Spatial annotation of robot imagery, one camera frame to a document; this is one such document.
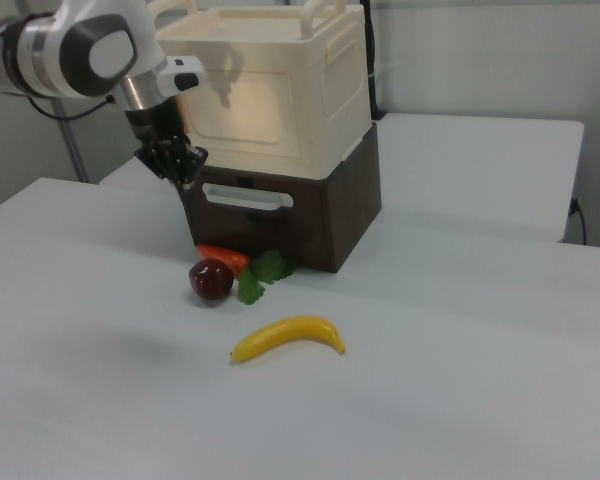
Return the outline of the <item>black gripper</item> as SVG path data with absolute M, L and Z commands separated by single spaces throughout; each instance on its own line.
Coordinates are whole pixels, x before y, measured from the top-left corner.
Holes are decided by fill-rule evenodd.
M 141 143 L 135 156 L 158 178 L 171 182 L 181 201 L 192 202 L 196 177 L 208 152 L 191 143 L 176 98 L 125 115 Z

